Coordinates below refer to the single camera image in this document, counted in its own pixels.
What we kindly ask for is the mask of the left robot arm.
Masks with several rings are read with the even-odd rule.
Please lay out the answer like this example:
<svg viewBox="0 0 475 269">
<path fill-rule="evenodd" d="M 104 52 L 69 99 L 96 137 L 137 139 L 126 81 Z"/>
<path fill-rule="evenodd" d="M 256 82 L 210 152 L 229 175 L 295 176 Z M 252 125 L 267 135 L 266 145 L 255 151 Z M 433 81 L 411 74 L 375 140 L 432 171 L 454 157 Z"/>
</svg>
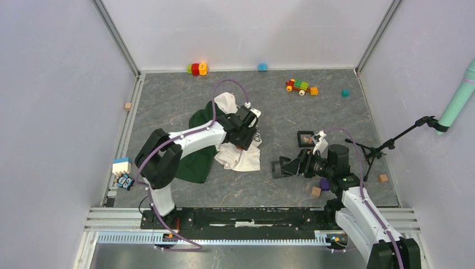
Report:
<svg viewBox="0 0 475 269">
<path fill-rule="evenodd" d="M 248 150 L 257 134 L 261 112 L 243 105 L 237 112 L 214 116 L 209 122 L 181 132 L 152 132 L 135 158 L 137 174 L 148 188 L 157 224 L 170 228 L 175 224 L 175 203 L 171 182 L 181 159 L 210 146 L 231 143 Z"/>
</svg>

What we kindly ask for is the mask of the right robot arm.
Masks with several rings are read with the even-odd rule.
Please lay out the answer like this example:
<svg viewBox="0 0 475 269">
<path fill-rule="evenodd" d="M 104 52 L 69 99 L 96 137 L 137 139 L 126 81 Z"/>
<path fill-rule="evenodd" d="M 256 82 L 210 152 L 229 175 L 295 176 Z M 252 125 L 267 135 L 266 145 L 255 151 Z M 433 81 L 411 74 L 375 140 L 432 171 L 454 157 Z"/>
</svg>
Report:
<svg viewBox="0 0 475 269">
<path fill-rule="evenodd" d="M 348 147 L 333 144 L 328 146 L 326 157 L 319 150 L 302 149 L 297 158 L 281 156 L 277 163 L 282 177 L 302 175 L 328 180 L 336 197 L 324 207 L 324 223 L 331 229 L 342 228 L 367 268 L 421 268 L 418 243 L 393 229 L 374 205 L 364 183 L 351 172 L 349 152 Z"/>
</svg>

